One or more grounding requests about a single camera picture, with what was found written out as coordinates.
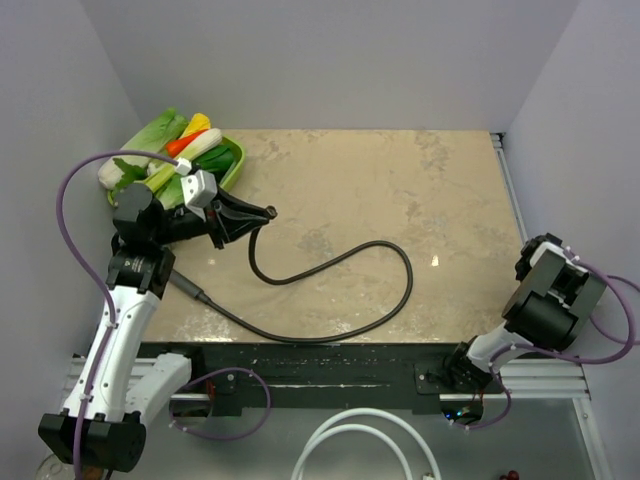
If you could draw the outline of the grey shower head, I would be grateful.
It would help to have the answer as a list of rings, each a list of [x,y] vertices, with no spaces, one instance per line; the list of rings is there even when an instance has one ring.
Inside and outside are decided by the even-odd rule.
[[[176,270],[171,272],[170,282],[182,293],[202,304],[208,305],[211,302],[211,298],[200,286]]]

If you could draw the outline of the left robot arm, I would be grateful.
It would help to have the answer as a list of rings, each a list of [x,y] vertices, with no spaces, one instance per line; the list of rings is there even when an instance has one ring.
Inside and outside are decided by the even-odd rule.
[[[103,313],[80,376],[57,414],[42,417],[38,434],[57,458],[78,468],[129,472],[147,429],[171,395],[200,390],[207,368],[198,355],[164,353],[132,381],[142,336],[169,283],[170,244],[207,235],[217,248],[268,224],[277,211],[241,201],[195,176],[184,178],[188,202],[166,210],[152,191],[133,183],[114,201],[113,256]]]

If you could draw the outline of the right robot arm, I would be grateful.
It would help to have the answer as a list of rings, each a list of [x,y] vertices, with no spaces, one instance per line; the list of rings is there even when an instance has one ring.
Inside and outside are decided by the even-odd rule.
[[[568,258],[550,233],[529,239],[515,264],[519,286],[490,332],[460,343],[444,362],[448,386],[481,390],[508,362],[540,350],[562,353],[577,339],[605,283]]]

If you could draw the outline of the dark green vegetable toy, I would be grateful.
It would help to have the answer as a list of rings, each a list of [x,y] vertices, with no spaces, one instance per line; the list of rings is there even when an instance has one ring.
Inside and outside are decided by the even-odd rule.
[[[202,170],[217,176],[224,176],[233,166],[235,157],[227,145],[218,145],[197,157],[193,163]]]

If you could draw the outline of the green lettuce toy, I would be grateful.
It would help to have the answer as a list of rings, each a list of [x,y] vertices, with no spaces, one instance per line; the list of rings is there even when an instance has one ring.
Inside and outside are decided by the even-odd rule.
[[[172,175],[155,193],[165,210],[175,208],[184,203],[181,176]]]

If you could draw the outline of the green plastic tray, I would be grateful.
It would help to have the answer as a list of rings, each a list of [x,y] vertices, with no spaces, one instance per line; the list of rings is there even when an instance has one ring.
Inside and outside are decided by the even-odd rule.
[[[203,151],[191,160],[193,165],[212,173],[219,186],[229,190],[236,183],[244,162],[244,151],[240,145],[227,137],[221,142]],[[107,191],[107,200],[113,205],[115,194],[126,185],[138,181],[146,184],[160,200],[165,209],[177,207],[184,203],[180,176],[173,172],[173,166],[166,162],[151,159],[145,168],[126,167],[125,173],[113,189]]]

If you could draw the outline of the white leek toy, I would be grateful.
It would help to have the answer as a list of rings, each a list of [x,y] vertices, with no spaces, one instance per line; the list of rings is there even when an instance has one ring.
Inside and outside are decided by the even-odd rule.
[[[193,162],[203,153],[219,145],[221,141],[222,132],[220,129],[210,128],[208,130],[204,130],[204,133],[202,135],[193,140],[181,153],[179,153],[173,159],[184,158],[190,162]],[[146,185],[153,193],[156,193],[160,189],[160,187],[175,173],[175,166],[162,162],[161,166],[156,168],[150,176],[142,180],[142,183]]]

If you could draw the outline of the orange carrot toy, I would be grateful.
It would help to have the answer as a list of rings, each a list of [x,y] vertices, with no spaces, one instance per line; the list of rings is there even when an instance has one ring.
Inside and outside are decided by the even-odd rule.
[[[188,136],[176,139],[166,145],[167,154],[175,158],[179,153],[181,153],[193,140],[202,135],[204,130],[197,131]]]

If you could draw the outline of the yellow pepper toy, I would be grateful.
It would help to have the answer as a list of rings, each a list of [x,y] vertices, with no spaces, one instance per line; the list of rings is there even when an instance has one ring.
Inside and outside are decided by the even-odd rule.
[[[203,113],[195,113],[189,121],[187,127],[182,132],[180,139],[193,135],[194,133],[211,128],[210,119]]]

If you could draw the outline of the napa cabbage toy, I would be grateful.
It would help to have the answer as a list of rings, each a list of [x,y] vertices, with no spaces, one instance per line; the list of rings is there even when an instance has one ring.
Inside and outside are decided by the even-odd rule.
[[[165,110],[136,133],[121,148],[166,155],[166,146],[186,129],[188,120],[175,108]],[[147,177],[151,158],[118,154],[112,156],[98,170],[98,180],[107,190],[116,190]]]

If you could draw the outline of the tin can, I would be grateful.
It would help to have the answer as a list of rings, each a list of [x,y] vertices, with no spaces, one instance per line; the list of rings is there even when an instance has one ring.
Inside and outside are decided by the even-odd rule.
[[[106,471],[99,467],[86,466],[81,468],[80,479],[102,480]],[[54,454],[47,456],[35,473],[36,480],[75,480],[75,470],[72,464],[59,460]]]

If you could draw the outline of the red small object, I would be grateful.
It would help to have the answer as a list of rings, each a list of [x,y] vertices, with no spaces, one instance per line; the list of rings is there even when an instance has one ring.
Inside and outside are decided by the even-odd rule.
[[[519,473],[517,471],[510,470],[506,474],[502,474],[499,477],[499,479],[500,480],[519,480],[520,479],[520,475],[519,475]]]

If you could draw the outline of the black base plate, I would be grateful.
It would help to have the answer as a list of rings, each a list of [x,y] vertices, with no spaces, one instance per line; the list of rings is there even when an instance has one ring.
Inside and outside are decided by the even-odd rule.
[[[441,394],[472,394],[477,386],[445,372],[452,344],[144,342],[139,358],[180,353],[193,361],[193,378],[228,367],[212,379],[206,407],[214,416],[248,408],[349,409],[372,407],[436,414]]]

